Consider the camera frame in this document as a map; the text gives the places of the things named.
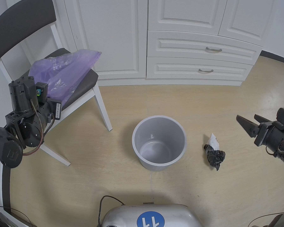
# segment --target purple plastic bag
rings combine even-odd
[[[41,59],[34,62],[28,75],[34,77],[35,83],[47,83],[47,96],[60,99],[63,107],[100,55],[101,52],[83,49]]]

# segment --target floor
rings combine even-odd
[[[113,130],[91,99],[45,138],[66,167],[39,150],[11,171],[11,206],[37,226],[97,226],[99,201],[112,195],[127,205],[189,206],[205,227],[247,227],[261,215],[284,211],[284,163],[254,145],[236,115],[274,120],[284,107],[284,63],[259,57],[241,87],[154,85],[100,87]],[[145,169],[131,146],[135,126],[151,115],[177,120],[187,151],[162,172]],[[226,152],[219,171],[203,146],[211,133]],[[118,206],[103,201],[102,217]],[[252,225],[268,225],[273,216]]]

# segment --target chair seat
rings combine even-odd
[[[45,59],[49,57],[57,57],[68,53],[70,52],[67,49],[60,48],[54,51],[53,53],[49,54],[47,57],[45,57]],[[68,106],[70,106],[73,102],[75,102],[83,94],[85,94],[90,89],[92,89],[96,85],[97,80],[98,80],[98,74],[93,69],[91,69],[83,78],[83,80],[80,82],[80,84],[77,86],[76,90],[69,98],[69,100],[66,102],[66,104],[62,107],[62,111],[66,109]]]

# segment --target chair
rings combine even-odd
[[[50,25],[56,46],[58,48],[46,58],[70,53],[68,50],[62,47],[62,43],[59,39],[55,26],[55,21],[56,14],[52,0],[21,0],[11,6],[0,16],[0,69],[2,70],[8,83],[10,83],[12,79],[3,64],[1,57],[16,44],[46,25]],[[86,101],[95,96],[106,128],[109,131],[112,130],[97,80],[98,74],[91,69],[78,85],[73,95],[63,106],[61,119],[56,120],[52,128]],[[48,148],[46,144],[43,143],[40,148],[63,164],[67,166],[70,165],[68,160]]]

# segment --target chair backrest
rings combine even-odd
[[[21,0],[0,16],[0,58],[16,44],[56,21],[52,0]]]

